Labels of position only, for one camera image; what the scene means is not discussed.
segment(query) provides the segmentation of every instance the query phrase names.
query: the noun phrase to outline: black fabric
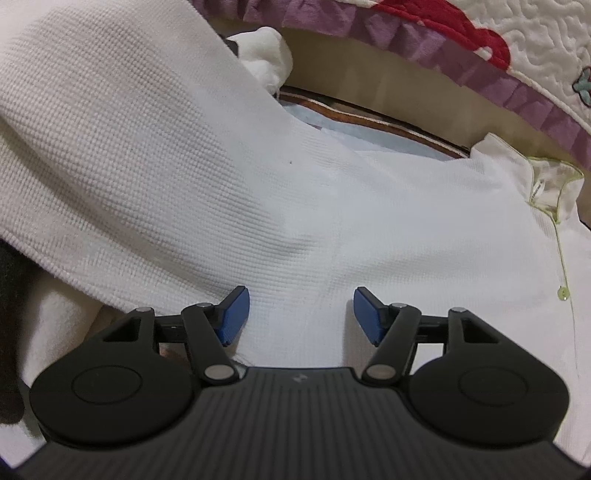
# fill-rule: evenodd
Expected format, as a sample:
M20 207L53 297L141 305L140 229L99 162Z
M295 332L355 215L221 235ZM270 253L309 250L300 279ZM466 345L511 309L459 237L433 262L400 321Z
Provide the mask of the black fabric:
M0 423L17 423L24 403L17 385L18 314L36 265L0 239Z
M220 38L223 40L223 42L228 46L228 48L230 50L232 50L232 53L238 57L238 43L236 43L233 40L228 40L226 37L224 37L222 34L218 34L220 36Z
M591 480L591 468L585 470L585 473L579 480Z

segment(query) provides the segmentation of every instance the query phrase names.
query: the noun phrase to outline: metal pin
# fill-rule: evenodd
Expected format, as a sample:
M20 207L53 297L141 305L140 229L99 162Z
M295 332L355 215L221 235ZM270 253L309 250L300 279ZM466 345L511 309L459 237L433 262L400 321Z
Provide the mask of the metal pin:
M371 365L365 372L375 380L389 380L396 375L396 369L394 367L384 364Z
M226 380L234 374L234 369L228 365L216 364L207 367L204 373L211 380Z

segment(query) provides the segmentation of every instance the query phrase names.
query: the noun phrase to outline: white cloth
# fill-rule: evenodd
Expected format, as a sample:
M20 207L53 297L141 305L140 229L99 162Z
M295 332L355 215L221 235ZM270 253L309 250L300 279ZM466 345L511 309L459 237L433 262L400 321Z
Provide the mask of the white cloth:
M444 163L349 150L283 111L184 0L5 0L0 32L0 235L49 273L159 313L245 284L236 359L277 367L363 365L359 285L425 314L465 306L568 382L557 441L589 459L582 180L555 186L580 283L561 301L534 169L497 137Z
M45 438L31 411L28 389L21 385L25 401L25 415L16 425L0 425L0 456L11 467L16 467L45 444Z
M40 271L22 311L18 367L31 386L43 369L82 343L102 303Z
M228 37L238 43L238 58L270 94L279 92L293 68L290 48L271 27Z

